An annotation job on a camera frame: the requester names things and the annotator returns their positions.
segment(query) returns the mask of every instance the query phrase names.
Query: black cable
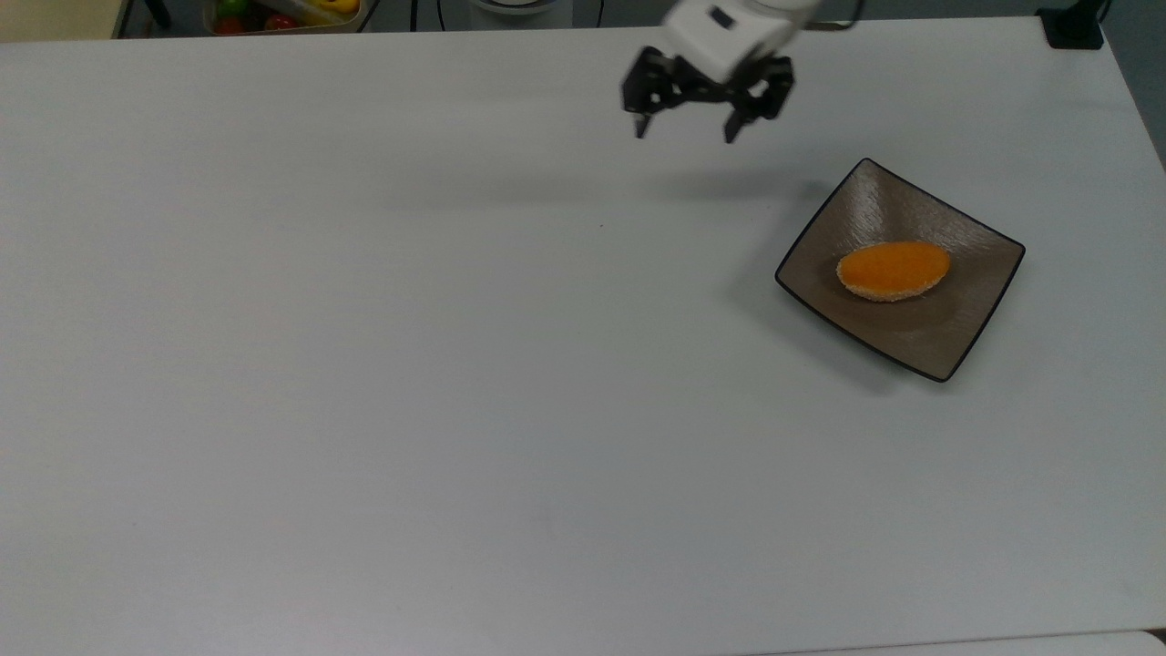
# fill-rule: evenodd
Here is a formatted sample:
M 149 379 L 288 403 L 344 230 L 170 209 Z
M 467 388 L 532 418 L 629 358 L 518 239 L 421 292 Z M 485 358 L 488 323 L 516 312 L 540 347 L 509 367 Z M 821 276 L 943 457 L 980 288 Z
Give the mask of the black cable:
M 808 22 L 802 29 L 809 31 L 842 31 L 844 29 L 850 29 L 858 24 L 858 21 L 863 17 L 863 8 L 866 6 L 866 0 L 856 0 L 855 13 L 850 14 L 850 22 L 848 23 L 835 23 L 835 22 Z
M 121 6 L 121 14 L 118 15 L 118 36 L 117 38 L 126 37 L 126 28 L 129 26 L 129 12 L 134 8 L 134 0 L 129 0 Z
M 858 21 L 863 17 L 863 8 L 866 6 L 866 0 L 857 0 L 855 2 L 855 13 L 850 14 L 850 22 L 842 26 L 842 29 L 850 29 L 858 24 Z
M 170 17 L 170 12 L 166 9 L 166 3 L 162 0 L 142 0 L 142 2 L 146 3 L 146 8 L 149 9 L 149 15 L 157 23 L 157 27 L 170 29 L 174 20 Z
M 377 13 L 377 7 L 380 6 L 380 0 L 372 0 L 372 6 L 368 7 L 368 13 L 365 14 L 365 22 L 360 23 L 357 31 L 364 31 L 364 28 L 368 27 L 368 21 L 372 20 L 372 15 Z

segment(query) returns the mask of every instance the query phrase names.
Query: floor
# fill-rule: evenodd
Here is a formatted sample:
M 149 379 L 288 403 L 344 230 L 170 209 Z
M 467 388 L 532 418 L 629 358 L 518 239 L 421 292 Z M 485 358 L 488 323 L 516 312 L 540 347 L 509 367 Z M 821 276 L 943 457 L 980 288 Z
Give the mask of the floor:
M 209 36 L 203 26 L 203 3 L 212 0 L 164 0 L 174 24 L 162 30 L 153 24 L 141 0 L 128 0 L 129 7 L 122 36 Z M 822 20 L 842 20 L 851 10 L 854 0 L 826 0 L 819 12 Z M 419 29 L 441 29 L 437 2 L 442 3 L 445 27 L 465 29 L 468 5 L 465 0 L 421 0 Z M 957 16 L 1031 16 L 1040 7 L 1066 7 L 1068 0 L 874 0 L 865 13 L 868 20 L 919 19 Z M 603 0 L 603 27 L 658 24 L 673 0 Z M 600 0 L 574 0 L 576 26 L 592 27 L 599 17 Z M 379 0 L 365 31 L 405 31 L 409 27 L 409 2 Z M 1160 26 L 1166 24 L 1164 0 L 1114 0 L 1105 19 L 1107 37 L 1114 49 L 1126 84 L 1142 112 L 1142 119 L 1158 149 L 1158 157 L 1166 162 L 1166 38 Z

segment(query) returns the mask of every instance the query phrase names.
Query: red tomato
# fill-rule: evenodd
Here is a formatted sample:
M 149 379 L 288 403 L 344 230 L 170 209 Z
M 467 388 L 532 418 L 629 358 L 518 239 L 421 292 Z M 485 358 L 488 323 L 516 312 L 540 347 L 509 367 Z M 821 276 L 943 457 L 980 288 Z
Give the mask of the red tomato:
M 215 34 L 243 34 L 245 31 L 247 30 L 243 27 L 239 16 L 226 16 L 215 21 Z
M 272 17 L 267 19 L 264 23 L 264 29 L 294 29 L 300 27 L 292 16 L 285 16 L 283 14 L 273 14 Z

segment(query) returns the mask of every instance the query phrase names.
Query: green fruit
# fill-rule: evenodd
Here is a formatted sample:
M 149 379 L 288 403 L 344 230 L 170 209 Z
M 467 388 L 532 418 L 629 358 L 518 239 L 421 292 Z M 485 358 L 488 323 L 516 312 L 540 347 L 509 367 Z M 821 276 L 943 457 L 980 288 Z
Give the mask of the green fruit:
M 218 17 L 240 16 L 247 10 L 251 0 L 219 0 Z

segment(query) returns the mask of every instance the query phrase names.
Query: white cylinder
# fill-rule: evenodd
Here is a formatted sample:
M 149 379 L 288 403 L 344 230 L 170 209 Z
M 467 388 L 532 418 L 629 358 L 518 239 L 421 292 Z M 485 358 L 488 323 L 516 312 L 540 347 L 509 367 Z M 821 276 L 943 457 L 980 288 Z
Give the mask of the white cylinder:
M 571 0 L 470 0 L 470 29 L 566 29 Z

